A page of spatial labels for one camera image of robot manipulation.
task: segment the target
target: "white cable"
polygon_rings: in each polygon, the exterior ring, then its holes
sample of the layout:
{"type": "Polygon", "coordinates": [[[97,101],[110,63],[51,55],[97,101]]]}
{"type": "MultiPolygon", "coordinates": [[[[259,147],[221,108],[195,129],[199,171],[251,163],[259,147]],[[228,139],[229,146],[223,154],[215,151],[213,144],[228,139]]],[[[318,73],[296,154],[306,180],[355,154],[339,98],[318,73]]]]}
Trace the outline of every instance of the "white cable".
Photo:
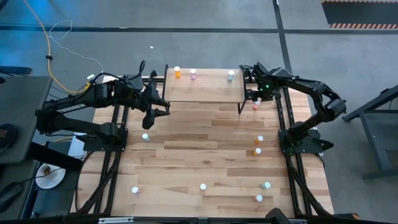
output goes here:
{"type": "Polygon", "coordinates": [[[86,59],[86,60],[94,60],[94,61],[96,61],[96,62],[98,63],[98,65],[100,65],[100,67],[101,67],[101,72],[104,72],[104,67],[102,66],[102,64],[101,64],[97,59],[95,59],[95,58],[84,57],[84,56],[82,56],[82,55],[79,54],[79,53],[76,53],[76,52],[71,51],[71,50],[70,50],[69,48],[67,48],[67,47],[62,47],[62,46],[56,41],[56,40],[62,40],[62,39],[64,39],[64,38],[68,35],[68,33],[72,30],[72,24],[73,24],[73,21],[70,20],[70,19],[69,19],[69,20],[65,20],[65,21],[57,22],[57,23],[56,23],[53,27],[51,27],[51,29],[49,30],[49,38],[50,38],[52,41],[54,41],[60,48],[69,51],[71,54],[79,55],[81,58],[86,59]],[[63,23],[63,22],[70,22],[70,29],[69,29],[69,30],[67,31],[67,33],[64,34],[63,37],[61,37],[61,38],[52,37],[51,30],[54,29],[54,27],[56,27],[58,24],[63,23]]]}

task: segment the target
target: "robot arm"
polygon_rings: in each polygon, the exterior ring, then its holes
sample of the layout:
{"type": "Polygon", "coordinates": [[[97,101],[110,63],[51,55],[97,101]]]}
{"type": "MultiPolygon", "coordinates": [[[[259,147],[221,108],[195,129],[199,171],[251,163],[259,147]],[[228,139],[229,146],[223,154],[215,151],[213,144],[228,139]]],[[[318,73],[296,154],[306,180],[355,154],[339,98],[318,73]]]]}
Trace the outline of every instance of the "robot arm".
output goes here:
{"type": "Polygon", "coordinates": [[[241,66],[241,68],[246,77],[250,80],[254,79],[257,83],[257,91],[252,92],[253,101],[258,98],[261,98],[261,101],[272,100],[275,91],[279,91],[279,88],[284,86],[311,96],[317,113],[304,122],[296,122],[289,128],[287,138],[293,145],[298,144],[308,134],[307,131],[314,126],[333,121],[346,111],[345,100],[342,100],[337,93],[322,82],[295,77],[283,68],[268,71],[261,63],[253,67],[241,66]],[[329,98],[329,102],[325,105],[323,96],[329,98]]]}
{"type": "Polygon", "coordinates": [[[95,77],[91,85],[83,93],[69,95],[60,100],[50,100],[43,104],[41,110],[36,111],[37,129],[40,133],[52,134],[59,130],[69,130],[82,133],[91,133],[100,138],[115,138],[118,135],[118,127],[114,123],[94,124],[65,117],[65,113],[80,110],[87,107],[105,108],[119,104],[146,112],[142,127],[149,129],[158,116],[169,115],[168,111],[152,109],[152,105],[169,107],[156,90],[156,82],[150,79],[146,85],[141,78],[141,72],[134,77],[124,76],[122,78],[96,84],[95,81],[102,75],[95,77]]]}

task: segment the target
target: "gray carpet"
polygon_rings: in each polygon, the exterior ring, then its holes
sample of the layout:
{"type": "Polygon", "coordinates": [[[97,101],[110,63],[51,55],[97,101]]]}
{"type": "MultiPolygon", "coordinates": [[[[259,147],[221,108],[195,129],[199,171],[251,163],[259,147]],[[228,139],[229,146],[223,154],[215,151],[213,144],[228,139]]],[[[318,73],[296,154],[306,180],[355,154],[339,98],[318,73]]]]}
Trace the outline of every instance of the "gray carpet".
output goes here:
{"type": "MultiPolygon", "coordinates": [[[[74,26],[276,28],[271,0],[30,2],[47,25],[72,19],[74,26]]],[[[286,29],[329,29],[320,1],[279,0],[279,5],[286,29]]],[[[9,1],[0,11],[3,23],[37,24],[22,0],[9,1]]],[[[2,65],[32,67],[32,75],[47,75],[47,47],[42,32],[1,31],[0,36],[2,65]]],[[[287,35],[286,39],[294,75],[325,82],[347,100],[349,112],[398,82],[396,35],[287,35]]],[[[283,66],[277,34],[71,32],[60,43],[97,58],[105,71],[118,75],[136,73],[143,59],[147,60],[145,73],[152,69],[162,73],[166,63],[231,68],[260,61],[267,68],[283,66]]],[[[101,70],[96,62],[83,60],[54,44],[52,47],[53,73],[72,90],[79,89],[88,75],[101,70]]],[[[50,93],[65,96],[54,89],[50,93]]],[[[392,107],[398,108],[398,102],[392,107]]],[[[70,116],[90,121],[93,114],[94,110],[85,109],[70,116]]],[[[376,163],[360,120],[346,124],[338,118],[318,128],[323,139],[335,143],[325,153],[335,212],[398,222],[398,177],[362,181],[363,174],[376,171],[376,163]]],[[[46,139],[36,134],[34,141],[46,139]]]]}

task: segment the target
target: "wooden plank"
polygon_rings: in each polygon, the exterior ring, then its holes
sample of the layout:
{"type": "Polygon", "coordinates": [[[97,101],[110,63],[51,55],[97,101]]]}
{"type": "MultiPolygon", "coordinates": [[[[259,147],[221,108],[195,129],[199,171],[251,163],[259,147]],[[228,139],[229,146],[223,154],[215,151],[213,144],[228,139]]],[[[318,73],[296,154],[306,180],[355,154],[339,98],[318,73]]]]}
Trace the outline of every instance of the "wooden plank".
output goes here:
{"type": "MultiPolygon", "coordinates": [[[[290,96],[295,120],[309,118],[307,96],[293,90],[290,96]]],[[[278,207],[292,217],[286,164],[277,138],[276,104],[261,103],[256,111],[251,105],[247,102],[239,116],[234,103],[172,103],[171,115],[157,118],[150,130],[141,128],[145,114],[130,111],[112,215],[261,218],[278,207]],[[149,134],[149,142],[142,139],[143,133],[149,134]],[[264,141],[257,145],[258,134],[264,141]],[[256,147],[262,149],[258,156],[253,154],[256,147]],[[271,189],[261,188],[265,181],[271,189]],[[208,188],[202,191],[200,184],[208,188]],[[139,195],[131,193],[133,186],[141,189],[139,195]],[[256,194],[264,196],[261,203],[254,201],[256,194]]],[[[96,110],[94,120],[110,121],[112,112],[111,107],[96,110]]],[[[80,206],[98,184],[103,155],[95,152],[85,163],[78,188],[80,206]]],[[[312,154],[302,157],[308,187],[333,212],[322,163],[312,154]]],[[[301,191],[297,193],[303,209],[301,191]]]]}
{"type": "Polygon", "coordinates": [[[177,78],[173,68],[167,70],[165,100],[169,102],[223,102],[242,103],[244,83],[240,69],[200,69],[196,80],[191,79],[190,68],[181,68],[177,78]],[[235,72],[231,82],[228,72],[235,72]]]}

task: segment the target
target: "orange striped tape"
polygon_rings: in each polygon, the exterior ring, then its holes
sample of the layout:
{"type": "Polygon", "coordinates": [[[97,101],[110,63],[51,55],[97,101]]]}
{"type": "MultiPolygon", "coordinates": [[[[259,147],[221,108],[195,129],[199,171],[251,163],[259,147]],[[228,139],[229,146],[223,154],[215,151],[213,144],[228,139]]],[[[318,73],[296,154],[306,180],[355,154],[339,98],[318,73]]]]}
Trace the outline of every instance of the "orange striped tape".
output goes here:
{"type": "Polygon", "coordinates": [[[396,1],[339,1],[339,0],[327,0],[321,1],[321,3],[328,3],[328,2],[356,2],[356,3],[398,3],[396,1]]]}
{"type": "Polygon", "coordinates": [[[398,24],[329,24],[331,28],[345,28],[345,29],[396,29],[398,24]]]}

